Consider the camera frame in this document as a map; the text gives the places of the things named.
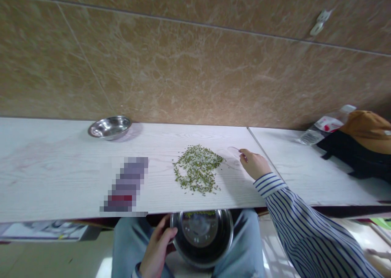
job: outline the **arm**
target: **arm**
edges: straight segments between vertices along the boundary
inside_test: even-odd
[[[354,237],[308,206],[271,169],[265,158],[240,150],[241,163],[266,201],[288,258],[302,277],[382,277]]]

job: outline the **wall tile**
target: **wall tile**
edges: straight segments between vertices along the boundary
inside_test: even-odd
[[[391,0],[68,0],[391,54]],[[325,29],[309,36],[323,9]]]
[[[0,0],[0,25],[1,115],[113,114],[55,3]]]
[[[390,114],[391,58],[61,5],[118,113],[303,128],[350,103]]]

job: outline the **person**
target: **person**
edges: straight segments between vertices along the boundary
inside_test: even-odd
[[[354,237],[342,226],[309,207],[274,174],[267,160],[241,149],[240,162],[265,199],[286,255],[301,277],[382,277],[364,258]],[[145,218],[121,218],[114,230],[113,278],[173,277],[165,264],[177,228],[169,215],[155,230]],[[263,277],[258,216],[243,209],[234,224],[231,250],[216,265],[213,277]]]

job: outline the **wooden table surface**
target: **wooden table surface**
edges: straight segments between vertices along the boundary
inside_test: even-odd
[[[0,223],[123,216],[100,212],[100,206],[128,157],[149,162],[133,213],[264,207],[230,147],[269,158],[274,171],[312,206],[372,206],[391,198],[384,181],[352,179],[343,163],[325,161],[320,149],[293,142],[297,131],[134,123],[124,138],[105,141],[87,134],[91,123],[0,118]],[[192,195],[175,182],[172,160],[193,144],[227,159],[216,169],[221,188],[216,195]]]
[[[391,185],[377,178],[356,179],[352,169],[317,146],[296,142],[302,131],[250,127],[289,188],[312,206],[376,206],[391,201]]]
[[[245,127],[134,123],[124,138],[105,141],[87,134],[91,123],[0,118],[0,222],[119,216],[99,208],[127,157],[149,159],[133,212],[265,206],[228,150],[262,153]],[[192,144],[227,159],[216,170],[216,195],[192,195],[175,182],[172,160]]]

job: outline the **orange hat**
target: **orange hat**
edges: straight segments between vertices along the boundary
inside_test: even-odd
[[[391,155],[391,123],[373,112],[351,112],[339,130],[368,150]]]

